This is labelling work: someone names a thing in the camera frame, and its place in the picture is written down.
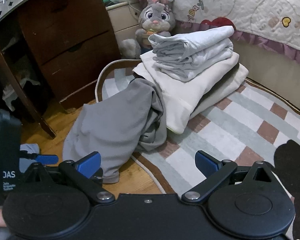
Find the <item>dark wooden drawer cabinet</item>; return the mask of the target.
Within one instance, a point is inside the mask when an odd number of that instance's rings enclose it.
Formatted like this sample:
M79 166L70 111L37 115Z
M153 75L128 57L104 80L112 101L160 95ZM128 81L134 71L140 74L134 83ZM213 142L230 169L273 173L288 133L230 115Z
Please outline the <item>dark wooden drawer cabinet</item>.
M101 70L119 56L103 0L0 0L0 108L51 137L45 107L91 101Z

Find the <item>quilted bear pattern bedspread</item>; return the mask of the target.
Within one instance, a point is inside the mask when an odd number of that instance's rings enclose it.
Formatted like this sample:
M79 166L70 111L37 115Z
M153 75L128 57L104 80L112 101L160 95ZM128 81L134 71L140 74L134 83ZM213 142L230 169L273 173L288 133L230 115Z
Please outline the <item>quilted bear pattern bedspread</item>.
M300 0L174 0L185 28L232 25L234 39L300 64Z

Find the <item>grey bunny plush toy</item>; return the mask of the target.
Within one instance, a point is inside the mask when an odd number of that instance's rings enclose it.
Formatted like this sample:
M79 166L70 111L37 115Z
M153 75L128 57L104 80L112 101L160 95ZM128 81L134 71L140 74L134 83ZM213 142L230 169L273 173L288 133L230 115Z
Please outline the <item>grey bunny plush toy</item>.
M174 0L139 0L143 6L139 13L139 28L135 37L119 42L121 55L126 59L138 59L144 52L151 50L148 38L152 34L169 37L175 28L172 7Z

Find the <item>cream bedside drawer unit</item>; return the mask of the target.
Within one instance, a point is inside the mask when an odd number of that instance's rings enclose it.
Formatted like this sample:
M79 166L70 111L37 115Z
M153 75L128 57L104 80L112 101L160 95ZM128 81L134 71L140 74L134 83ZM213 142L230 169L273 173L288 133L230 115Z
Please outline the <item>cream bedside drawer unit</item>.
M138 19L140 11L142 10L139 2L118 3L115 5L107 6L113 31L118 43L123 40L135 38L135 32L139 28Z

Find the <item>folded cream white garment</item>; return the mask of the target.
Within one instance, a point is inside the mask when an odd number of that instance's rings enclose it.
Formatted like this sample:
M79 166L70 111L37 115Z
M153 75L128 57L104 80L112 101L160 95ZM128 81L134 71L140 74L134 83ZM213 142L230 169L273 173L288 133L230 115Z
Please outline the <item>folded cream white garment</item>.
M133 72L160 88L166 107L166 126L176 134L184 132L190 115L203 95L239 61L239 55L234 52L230 58L215 63L194 79L182 82L155 68L153 57L154 53L151 51L142 54L142 62L133 69Z

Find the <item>folded light grey garment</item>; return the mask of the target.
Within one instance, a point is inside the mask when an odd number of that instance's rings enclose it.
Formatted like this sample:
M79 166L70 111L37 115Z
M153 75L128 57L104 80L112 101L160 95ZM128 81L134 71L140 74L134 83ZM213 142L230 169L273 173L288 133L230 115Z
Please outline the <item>folded light grey garment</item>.
M215 63L232 57L233 34L231 25L170 37L152 34L148 40L155 54L154 66L176 80L190 81Z

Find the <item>grey waffle knit shirt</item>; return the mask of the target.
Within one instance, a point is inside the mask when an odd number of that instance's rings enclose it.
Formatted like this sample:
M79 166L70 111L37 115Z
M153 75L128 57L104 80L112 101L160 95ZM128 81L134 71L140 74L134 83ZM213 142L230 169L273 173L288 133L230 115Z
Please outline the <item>grey waffle knit shirt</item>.
M103 181L119 181L119 169L133 152L149 152L167 138L166 109L160 89L137 78L128 87L92 105L85 104L63 144L63 160L101 155Z

